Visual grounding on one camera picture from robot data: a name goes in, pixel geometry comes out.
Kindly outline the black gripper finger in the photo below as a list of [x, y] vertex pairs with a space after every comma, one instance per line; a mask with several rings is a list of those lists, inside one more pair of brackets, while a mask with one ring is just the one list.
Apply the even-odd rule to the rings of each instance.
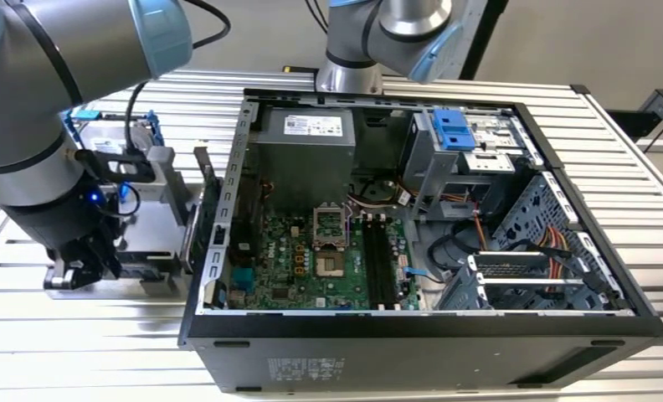
[[117, 280], [121, 264], [113, 241], [102, 233], [92, 233], [84, 239], [84, 268], [98, 279]]
[[50, 259], [44, 276], [45, 290], [76, 290], [96, 282], [92, 252], [80, 240], [45, 252]]

